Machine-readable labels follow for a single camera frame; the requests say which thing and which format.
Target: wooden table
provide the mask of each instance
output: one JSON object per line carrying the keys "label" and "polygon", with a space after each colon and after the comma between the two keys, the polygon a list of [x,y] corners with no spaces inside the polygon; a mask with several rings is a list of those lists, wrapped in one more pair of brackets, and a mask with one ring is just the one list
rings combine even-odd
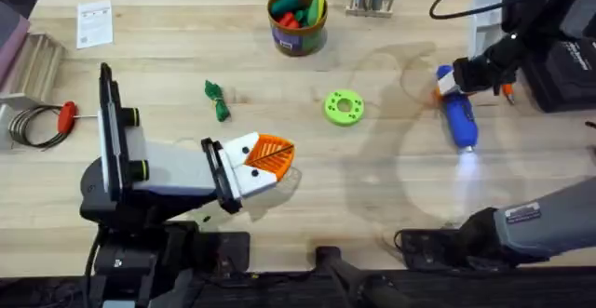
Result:
{"label": "wooden table", "polygon": [[[433,0],[396,0],[389,20],[347,17],[346,0],[328,0],[327,43],[304,58],[275,49],[266,0],[111,0],[115,43],[76,50],[76,5],[93,1],[39,0],[34,9],[32,31],[68,50],[55,102],[74,100],[81,114],[94,114],[106,61],[150,140],[196,148],[205,137],[257,130],[295,142],[289,177],[241,213],[208,206],[182,215],[212,216],[206,230],[250,232],[252,270],[307,269],[321,245],[340,247],[359,267],[402,268],[391,252],[397,229],[459,223],[594,174],[596,132],[583,126],[594,113],[542,114],[521,86],[515,107],[491,93],[473,97],[478,158],[456,154],[430,91],[437,65],[465,54],[467,20],[431,20]],[[448,0],[439,11],[466,6]],[[230,121],[216,121],[205,79],[225,88]],[[337,88],[366,101],[353,127],[322,114]],[[34,129],[49,134],[53,123]],[[93,120],[52,150],[0,154],[0,276],[82,274],[95,227],[79,217],[79,179],[98,154]],[[595,261],[583,250],[547,265]]]}

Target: paper note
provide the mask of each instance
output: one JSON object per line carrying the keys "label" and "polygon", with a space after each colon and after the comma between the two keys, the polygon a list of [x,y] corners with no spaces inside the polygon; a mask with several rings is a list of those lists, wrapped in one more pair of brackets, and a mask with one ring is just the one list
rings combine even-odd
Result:
{"label": "paper note", "polygon": [[77,13],[76,48],[95,47],[114,41],[110,1],[79,4]]}

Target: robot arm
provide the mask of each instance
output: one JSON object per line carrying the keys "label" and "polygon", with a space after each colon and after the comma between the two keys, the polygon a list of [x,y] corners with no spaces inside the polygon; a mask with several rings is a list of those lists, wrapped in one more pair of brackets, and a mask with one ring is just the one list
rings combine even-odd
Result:
{"label": "robot arm", "polygon": [[478,57],[454,61],[453,72],[439,81],[441,95],[489,88],[498,95],[529,51],[546,50],[555,39],[596,38],[593,0],[528,0],[506,7],[504,14],[508,34]]}
{"label": "robot arm", "polygon": [[256,132],[225,143],[205,139],[200,150],[146,141],[139,110],[121,106],[105,63],[100,104],[102,156],[81,181],[80,212],[110,229],[138,232],[216,200],[238,212],[242,199],[274,187],[293,159],[289,141]]}
{"label": "robot arm", "polygon": [[[456,60],[452,72],[439,82],[441,94],[492,88],[498,95],[529,51],[546,49],[555,39],[596,38],[593,0],[529,0],[505,10],[503,28],[508,34],[478,57]],[[534,201],[486,208],[458,230],[403,230],[406,264],[425,270],[493,270],[596,247],[594,190],[596,178]]]}

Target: red handle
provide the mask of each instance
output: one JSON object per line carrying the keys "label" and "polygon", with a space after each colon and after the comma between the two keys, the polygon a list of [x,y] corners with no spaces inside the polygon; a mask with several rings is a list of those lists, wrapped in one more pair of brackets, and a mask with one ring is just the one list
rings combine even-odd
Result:
{"label": "red handle", "polygon": [[58,115],[58,132],[65,134],[73,127],[76,115],[76,105],[72,101],[67,101],[60,109]]}

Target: green ring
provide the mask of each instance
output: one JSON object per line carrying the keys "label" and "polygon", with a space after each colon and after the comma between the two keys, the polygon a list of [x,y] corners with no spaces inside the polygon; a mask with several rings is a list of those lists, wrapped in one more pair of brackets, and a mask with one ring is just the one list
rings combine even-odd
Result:
{"label": "green ring", "polygon": [[[349,112],[339,110],[340,100],[348,100],[350,105]],[[325,99],[323,110],[325,115],[334,124],[342,127],[356,124],[364,115],[364,100],[358,93],[349,89],[337,89],[329,94]]]}

